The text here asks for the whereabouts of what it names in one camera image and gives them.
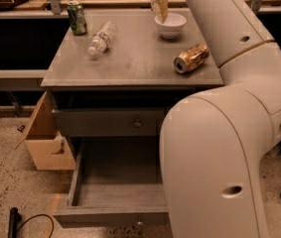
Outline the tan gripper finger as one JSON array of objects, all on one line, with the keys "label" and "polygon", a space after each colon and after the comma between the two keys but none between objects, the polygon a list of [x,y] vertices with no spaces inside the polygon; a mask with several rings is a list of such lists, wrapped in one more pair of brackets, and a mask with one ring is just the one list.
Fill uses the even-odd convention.
[{"label": "tan gripper finger", "polygon": [[151,8],[161,23],[164,23],[168,17],[169,0],[151,0]]}]

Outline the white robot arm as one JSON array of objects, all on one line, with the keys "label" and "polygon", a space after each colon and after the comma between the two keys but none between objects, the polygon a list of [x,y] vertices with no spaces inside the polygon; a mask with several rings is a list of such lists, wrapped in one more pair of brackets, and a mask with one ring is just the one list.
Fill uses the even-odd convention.
[{"label": "white robot arm", "polygon": [[243,0],[186,0],[223,85],[178,102],[160,134],[173,238],[268,238],[262,157],[281,141],[281,50]]}]

